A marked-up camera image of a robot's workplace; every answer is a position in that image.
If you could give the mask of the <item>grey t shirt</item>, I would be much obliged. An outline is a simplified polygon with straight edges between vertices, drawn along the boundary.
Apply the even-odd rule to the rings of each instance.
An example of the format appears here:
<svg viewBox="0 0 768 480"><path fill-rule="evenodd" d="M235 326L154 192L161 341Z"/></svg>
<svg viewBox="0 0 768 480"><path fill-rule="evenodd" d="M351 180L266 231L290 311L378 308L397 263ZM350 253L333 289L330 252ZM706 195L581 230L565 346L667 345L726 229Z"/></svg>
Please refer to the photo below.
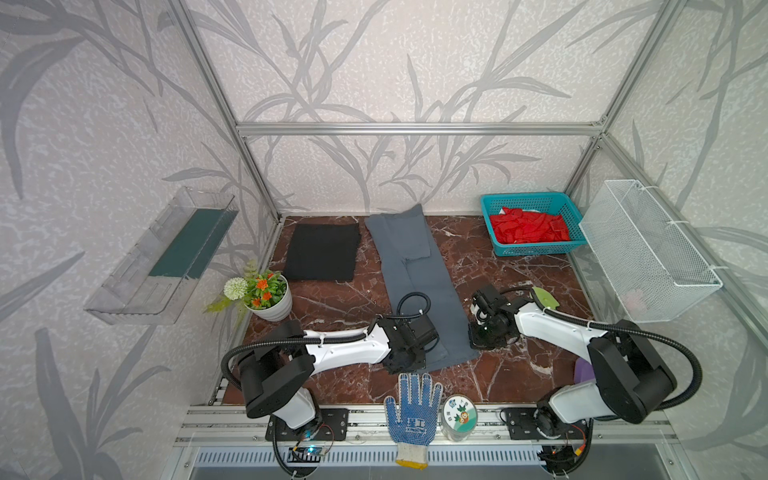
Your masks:
<svg viewBox="0 0 768 480"><path fill-rule="evenodd" d="M365 220L381 259L381 271L394 309L403 297L421 292L429 297L428 317L439 342L426 354L424 372L472 361L480 352L470 347L468 318L451 281L422 206Z"/></svg>

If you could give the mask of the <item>teal plastic basket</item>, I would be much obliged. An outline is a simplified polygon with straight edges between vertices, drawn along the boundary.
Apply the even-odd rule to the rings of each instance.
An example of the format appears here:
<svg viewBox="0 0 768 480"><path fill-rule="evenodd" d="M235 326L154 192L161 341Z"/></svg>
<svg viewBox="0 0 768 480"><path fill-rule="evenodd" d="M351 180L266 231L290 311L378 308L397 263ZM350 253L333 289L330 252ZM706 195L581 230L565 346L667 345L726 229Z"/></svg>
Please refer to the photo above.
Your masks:
<svg viewBox="0 0 768 480"><path fill-rule="evenodd" d="M489 194L481 207L498 257L566 254L586 243L582 215L564 193Z"/></svg>

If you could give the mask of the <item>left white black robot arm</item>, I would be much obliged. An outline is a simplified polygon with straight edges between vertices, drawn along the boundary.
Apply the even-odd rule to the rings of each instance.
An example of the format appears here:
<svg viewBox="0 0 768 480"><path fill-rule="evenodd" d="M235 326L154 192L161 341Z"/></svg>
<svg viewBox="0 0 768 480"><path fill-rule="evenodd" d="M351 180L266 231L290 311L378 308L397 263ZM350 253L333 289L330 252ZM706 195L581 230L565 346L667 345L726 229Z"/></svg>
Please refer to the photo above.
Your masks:
<svg viewBox="0 0 768 480"><path fill-rule="evenodd" d="M322 428L315 396L304 387L314 375L356 364L381 365L391 375L426 369L440 336L422 292L401 298L393 313L357 330L318 332L290 320L262 340L241 345L220 361L223 377L243 395L246 415L274 416L290 434L311 438Z"/></svg>

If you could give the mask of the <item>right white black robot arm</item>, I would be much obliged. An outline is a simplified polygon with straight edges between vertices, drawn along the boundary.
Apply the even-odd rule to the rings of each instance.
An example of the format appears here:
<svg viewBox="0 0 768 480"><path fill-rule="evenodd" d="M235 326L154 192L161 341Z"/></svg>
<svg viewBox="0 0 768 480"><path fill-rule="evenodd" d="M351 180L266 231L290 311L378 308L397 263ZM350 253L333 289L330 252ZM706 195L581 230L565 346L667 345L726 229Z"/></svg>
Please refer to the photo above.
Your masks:
<svg viewBox="0 0 768 480"><path fill-rule="evenodd" d="M530 286L498 290L486 285L471 297L476 350L496 350L522 337L543 340L591 366L589 380L561 387L537 405L541 427L618 418L642 423L650 413L686 403L704 372L694 352L666 336L621 320L601 323L544 304Z"/></svg>

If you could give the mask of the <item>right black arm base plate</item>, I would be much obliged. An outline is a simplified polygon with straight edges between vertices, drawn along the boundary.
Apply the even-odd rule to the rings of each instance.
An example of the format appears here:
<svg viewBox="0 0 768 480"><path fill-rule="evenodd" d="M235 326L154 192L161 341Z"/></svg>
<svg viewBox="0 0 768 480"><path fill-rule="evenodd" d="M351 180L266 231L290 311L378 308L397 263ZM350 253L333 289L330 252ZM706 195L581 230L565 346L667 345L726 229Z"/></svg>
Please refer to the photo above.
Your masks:
<svg viewBox="0 0 768 480"><path fill-rule="evenodd" d="M589 422L579 420L565 423L554 413L542 413L535 406L506 407L500 411L511 440L565 441L585 439L590 432Z"/></svg>

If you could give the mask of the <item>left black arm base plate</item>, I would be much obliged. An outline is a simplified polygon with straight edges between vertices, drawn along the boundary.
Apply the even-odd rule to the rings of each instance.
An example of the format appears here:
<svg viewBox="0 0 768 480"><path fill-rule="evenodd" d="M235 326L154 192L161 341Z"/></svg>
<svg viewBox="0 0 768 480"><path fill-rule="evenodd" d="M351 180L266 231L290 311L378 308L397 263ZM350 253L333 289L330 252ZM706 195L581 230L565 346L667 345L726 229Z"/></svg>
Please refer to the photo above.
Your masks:
<svg viewBox="0 0 768 480"><path fill-rule="evenodd" d="M316 417L306 425L290 428L279 417L269 420L265 438L267 441L343 441L346 439L349 410L346 408L321 408Z"/></svg>

